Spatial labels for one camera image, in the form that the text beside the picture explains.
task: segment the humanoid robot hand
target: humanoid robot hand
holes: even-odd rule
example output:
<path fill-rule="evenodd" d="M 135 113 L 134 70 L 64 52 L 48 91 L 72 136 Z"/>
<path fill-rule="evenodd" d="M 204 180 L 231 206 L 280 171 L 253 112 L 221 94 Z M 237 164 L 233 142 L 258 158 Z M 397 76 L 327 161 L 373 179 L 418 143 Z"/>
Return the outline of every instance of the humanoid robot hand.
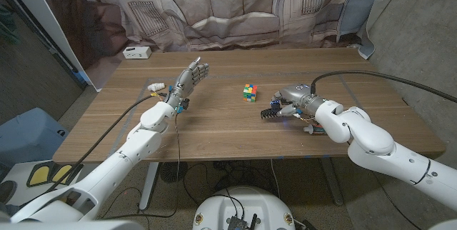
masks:
<path fill-rule="evenodd" d="M 199 65 L 199 62 L 200 57 L 195 61 L 192 61 L 189 67 L 184 69 L 178 76 L 172 90 L 165 98 L 165 102 L 167 104 L 172 105 L 172 107 L 177 107 L 183 99 L 194 91 L 194 86 L 197 85 L 203 78 L 208 76 L 209 65 Z"/>
<path fill-rule="evenodd" d="M 277 91 L 271 101 L 281 101 L 288 104 L 276 113 L 277 116 L 292 116 L 297 113 L 297 108 L 301 108 L 306 99 L 311 96 L 311 89 L 305 84 L 292 84 Z"/>

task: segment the yellow shape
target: yellow shape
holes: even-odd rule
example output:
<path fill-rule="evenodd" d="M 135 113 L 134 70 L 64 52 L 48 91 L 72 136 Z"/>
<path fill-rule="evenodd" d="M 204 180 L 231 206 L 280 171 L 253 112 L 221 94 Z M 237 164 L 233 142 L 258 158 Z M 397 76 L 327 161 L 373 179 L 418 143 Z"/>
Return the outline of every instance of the yellow shape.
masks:
<path fill-rule="evenodd" d="M 34 172 L 34 175 L 31 177 L 29 185 L 33 186 L 35 184 L 41 184 L 48 181 L 49 167 L 43 166 L 37 169 Z"/>
<path fill-rule="evenodd" d="M 71 169 L 71 165 L 65 165 L 62 166 L 59 171 L 54 175 L 52 178 L 52 181 L 58 181 L 68 170 Z M 62 184 L 66 183 L 66 180 L 68 179 L 69 176 L 66 176 L 66 178 L 62 181 Z"/>

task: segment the rubik's cube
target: rubik's cube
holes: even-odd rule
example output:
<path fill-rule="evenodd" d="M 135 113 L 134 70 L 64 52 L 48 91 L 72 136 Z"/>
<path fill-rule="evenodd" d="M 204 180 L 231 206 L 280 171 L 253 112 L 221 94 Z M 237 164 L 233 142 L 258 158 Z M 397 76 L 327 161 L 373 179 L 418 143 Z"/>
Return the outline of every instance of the rubik's cube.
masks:
<path fill-rule="evenodd" d="M 244 86 L 243 100 L 255 102 L 257 96 L 257 86 L 247 84 Z"/>

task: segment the black cable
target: black cable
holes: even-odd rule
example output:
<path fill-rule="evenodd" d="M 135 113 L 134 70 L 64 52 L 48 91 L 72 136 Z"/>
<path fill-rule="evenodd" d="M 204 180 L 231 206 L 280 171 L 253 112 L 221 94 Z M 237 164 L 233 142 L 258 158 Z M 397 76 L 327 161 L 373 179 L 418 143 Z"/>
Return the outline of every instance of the black cable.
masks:
<path fill-rule="evenodd" d="M 237 202 L 240 204 L 241 208 L 243 209 L 243 215 L 241 216 L 241 220 L 244 219 L 244 206 L 243 206 L 243 204 L 241 204 L 241 202 L 240 202 L 237 198 L 233 198 L 232 196 L 227 196 L 227 195 L 223 195 L 223 194 L 214 194 L 214 195 L 211 195 L 211 196 L 208 197 L 208 198 L 217 197 L 217 196 L 222 196 L 222 197 L 234 199 L 235 201 L 237 201 Z"/>
<path fill-rule="evenodd" d="M 192 168 L 194 168 L 195 166 L 204 166 L 204 167 L 205 167 L 205 171 L 206 171 L 206 183 L 208 184 L 208 187 L 211 188 L 211 186 L 210 186 L 210 184 L 209 184 L 209 182 L 208 182 L 208 167 L 207 167 L 205 164 L 203 164 L 203 163 L 195 164 L 195 165 L 191 166 L 191 167 L 187 170 L 187 172 L 186 172 L 186 173 L 184 174 L 184 176 L 183 176 L 183 185 L 184 185 L 184 190 L 186 191 L 186 193 L 187 193 L 187 195 L 189 196 L 189 198 L 191 198 L 191 200 L 192 200 L 197 206 L 200 206 L 200 204 L 197 202 L 197 200 L 196 200 L 194 197 L 192 197 L 191 193 L 189 192 L 189 190 L 187 189 L 187 186 L 186 186 L 186 176 L 187 176 L 187 173 L 189 173 L 190 170 L 191 170 Z"/>
<path fill-rule="evenodd" d="M 176 212 L 178 211 L 178 200 L 179 200 L 179 190 L 178 190 L 179 163 L 181 162 L 181 145 L 179 143 L 179 131 L 178 131 L 177 119 L 178 119 L 178 114 L 176 114 L 176 116 L 174 117 L 174 127 L 175 127 L 175 130 L 176 130 L 176 140 L 178 141 L 178 170 L 176 170 L 176 206 L 174 207 L 173 213 L 170 214 L 170 215 L 154 215 L 154 214 L 145 214 L 142 211 L 142 214 L 125 214 L 125 215 L 119 215 L 119 216 L 111 216 L 111 217 L 106 218 L 106 219 L 120 219 L 120 218 L 124 218 L 124 217 L 135 217 L 135 216 L 145 216 L 146 218 L 150 216 L 150 217 L 166 219 L 166 218 L 170 218 L 170 217 L 174 216 L 174 214 L 176 214 Z"/>
<path fill-rule="evenodd" d="M 387 191 L 384 189 L 384 186 L 382 185 L 381 181 L 379 181 L 379 178 L 378 176 L 376 175 L 376 173 L 374 171 L 371 170 L 371 172 L 373 172 L 373 175 L 374 177 L 376 178 L 379 186 L 381 187 L 381 189 L 383 189 L 383 192 L 384 194 L 387 196 L 387 199 L 392 203 L 393 207 L 403 216 L 404 219 L 406 219 L 410 224 L 412 224 L 414 227 L 416 227 L 418 230 L 422 230 L 419 226 L 417 226 L 415 223 L 413 223 L 405 214 L 403 214 L 403 212 L 401 212 L 401 210 L 397 207 L 397 205 L 395 205 L 395 203 L 392 201 L 391 197 L 388 195 Z"/>
<path fill-rule="evenodd" d="M 122 118 L 131 110 L 133 109 L 136 105 L 140 104 L 141 102 L 151 98 L 152 96 L 147 96 L 139 101 L 135 102 L 132 104 L 125 112 L 104 132 L 103 135 L 100 136 L 99 140 L 95 142 L 94 145 L 74 164 L 71 166 L 71 168 L 59 179 L 57 180 L 49 189 L 47 189 L 43 194 L 47 194 L 50 191 L 53 191 L 69 174 L 73 173 L 73 170 L 81 164 L 81 162 L 100 144 L 100 142 L 105 138 L 107 134 L 122 120 Z"/>
<path fill-rule="evenodd" d="M 433 89 L 433 88 L 431 88 L 429 86 L 425 86 L 423 84 L 419 84 L 419 83 L 416 83 L 414 81 L 410 81 L 410 80 L 407 80 L 407 79 L 402 79 L 402 78 L 399 78 L 399 77 L 396 77 L 396 76 L 390 76 L 388 74 L 381 74 L 381 73 L 378 73 L 378 72 L 364 71 L 364 70 L 333 71 L 333 72 L 329 72 L 327 74 L 322 74 L 322 75 L 316 77 L 313 80 L 313 83 L 311 84 L 311 94 L 316 94 L 316 82 L 317 81 L 319 81 L 320 79 L 325 78 L 327 76 L 335 76 L 335 75 L 340 75 L 340 74 L 366 74 L 366 75 L 370 75 L 370 76 L 377 76 L 377 77 L 381 77 L 381 78 L 384 78 L 384 79 L 397 81 L 397 82 L 400 82 L 400 83 L 408 84 L 410 86 L 414 86 L 414 87 L 423 89 L 425 91 L 431 92 L 432 94 L 436 94 L 436 95 L 438 95 L 440 97 L 448 99 L 449 101 L 453 101 L 453 102 L 457 103 L 457 98 L 456 97 L 451 96 L 449 94 L 445 94 L 442 91 L 438 91 L 438 90 Z"/>
<path fill-rule="evenodd" d="M 101 216 L 102 219 L 104 219 L 104 217 L 108 214 L 109 210 L 111 209 L 111 207 L 114 205 L 114 203 L 117 201 L 117 199 L 120 197 L 121 194 L 123 194 L 125 191 L 129 190 L 129 189 L 133 189 L 133 190 L 137 190 L 138 193 L 140 194 L 141 196 L 141 191 L 136 188 L 136 187 L 129 187 L 129 188 L 125 188 L 124 190 L 122 190 L 117 196 L 116 198 L 114 198 L 113 202 L 111 202 L 111 204 L 109 205 L 108 209 L 106 210 L 105 214 L 103 216 Z"/>
<path fill-rule="evenodd" d="M 226 192 L 227 192 L 228 197 L 230 197 L 230 193 L 227 188 L 226 188 Z M 236 209 L 235 201 L 233 201 L 233 199 L 231 197 L 230 197 L 230 200 L 231 200 L 231 203 L 233 203 L 233 206 L 235 207 L 235 217 L 238 218 L 238 209 Z"/>
<path fill-rule="evenodd" d="M 148 221 L 148 230 L 151 229 L 151 222 L 149 222 L 149 217 L 146 216 L 146 220 Z"/>

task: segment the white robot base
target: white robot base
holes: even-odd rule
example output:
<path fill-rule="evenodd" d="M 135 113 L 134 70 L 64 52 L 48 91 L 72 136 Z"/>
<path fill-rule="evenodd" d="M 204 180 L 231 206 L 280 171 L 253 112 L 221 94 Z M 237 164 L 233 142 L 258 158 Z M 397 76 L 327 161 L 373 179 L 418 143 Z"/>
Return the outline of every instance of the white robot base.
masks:
<path fill-rule="evenodd" d="M 255 230 L 295 229 L 291 210 L 278 197 L 273 194 L 252 186 L 234 186 L 228 188 L 230 197 L 233 197 L 243 204 L 241 205 L 228 196 L 227 191 L 221 190 L 207 198 L 197 209 L 194 217 L 193 230 L 216 230 L 216 229 L 242 229 L 241 226 L 251 227 L 254 214 L 257 215 Z"/>

